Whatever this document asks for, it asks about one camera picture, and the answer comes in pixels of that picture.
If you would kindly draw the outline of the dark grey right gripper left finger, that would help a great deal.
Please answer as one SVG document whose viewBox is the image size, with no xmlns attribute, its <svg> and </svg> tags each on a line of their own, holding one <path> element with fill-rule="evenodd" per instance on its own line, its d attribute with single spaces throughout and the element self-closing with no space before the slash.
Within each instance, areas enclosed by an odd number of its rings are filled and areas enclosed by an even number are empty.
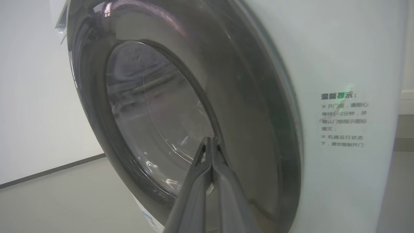
<svg viewBox="0 0 414 233">
<path fill-rule="evenodd" d="M 164 233 L 205 233 L 206 193 L 212 180 L 210 137 L 202 139 L 185 177 Z"/>
</svg>

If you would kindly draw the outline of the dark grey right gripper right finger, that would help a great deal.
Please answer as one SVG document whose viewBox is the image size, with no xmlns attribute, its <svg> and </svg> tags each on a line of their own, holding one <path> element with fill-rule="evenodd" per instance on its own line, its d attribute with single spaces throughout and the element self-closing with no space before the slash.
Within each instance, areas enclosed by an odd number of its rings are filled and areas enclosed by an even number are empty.
<svg viewBox="0 0 414 233">
<path fill-rule="evenodd" d="M 218 190 L 218 233 L 262 233 L 218 139 L 212 139 L 212 178 Z"/>
</svg>

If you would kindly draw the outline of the black round glass washer door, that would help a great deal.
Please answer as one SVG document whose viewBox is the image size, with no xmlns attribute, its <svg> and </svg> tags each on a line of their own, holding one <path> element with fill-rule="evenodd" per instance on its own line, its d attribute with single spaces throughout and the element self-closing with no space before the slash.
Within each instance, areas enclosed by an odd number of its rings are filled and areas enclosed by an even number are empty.
<svg viewBox="0 0 414 233">
<path fill-rule="evenodd" d="M 204 138 L 217 138 L 263 233 L 288 233 L 299 111 L 246 0 L 68 0 L 77 92 L 105 155 L 164 227 Z"/>
</svg>

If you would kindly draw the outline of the white front-load washing machine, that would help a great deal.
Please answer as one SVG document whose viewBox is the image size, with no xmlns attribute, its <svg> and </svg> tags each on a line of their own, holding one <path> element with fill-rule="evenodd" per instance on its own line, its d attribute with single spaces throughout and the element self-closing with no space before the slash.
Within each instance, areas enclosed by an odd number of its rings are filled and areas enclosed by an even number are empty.
<svg viewBox="0 0 414 233">
<path fill-rule="evenodd" d="M 246 1 L 284 63 L 299 111 L 303 170 L 288 233 L 375 233 L 397 128 L 410 1 Z M 68 49 L 68 0 L 49 4 Z M 370 104 L 364 148 L 320 145 L 321 94 L 342 90 Z M 212 178 L 205 233 L 218 233 L 218 197 Z"/>
</svg>

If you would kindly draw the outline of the blue energy label sticker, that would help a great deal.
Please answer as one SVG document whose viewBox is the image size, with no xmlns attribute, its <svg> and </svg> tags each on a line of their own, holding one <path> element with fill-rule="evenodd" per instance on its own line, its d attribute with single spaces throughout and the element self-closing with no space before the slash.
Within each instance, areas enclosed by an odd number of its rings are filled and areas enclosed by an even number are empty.
<svg viewBox="0 0 414 233">
<path fill-rule="evenodd" d="M 136 201 L 137 205 L 141 209 L 146 221 L 150 225 L 151 229 L 153 230 L 153 233 L 163 233 L 164 232 L 164 226 L 160 224 L 160 222 L 152 216 L 149 211 L 134 197 L 134 200 Z"/>
</svg>

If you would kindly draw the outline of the printed warning text label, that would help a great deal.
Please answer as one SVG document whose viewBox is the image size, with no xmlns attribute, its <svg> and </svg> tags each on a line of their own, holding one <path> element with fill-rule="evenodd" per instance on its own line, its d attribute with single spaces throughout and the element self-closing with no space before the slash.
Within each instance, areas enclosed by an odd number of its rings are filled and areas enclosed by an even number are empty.
<svg viewBox="0 0 414 233">
<path fill-rule="evenodd" d="M 323 148 L 364 148 L 368 133 L 369 102 L 356 91 L 321 94 L 317 112 L 320 145 Z"/>
</svg>

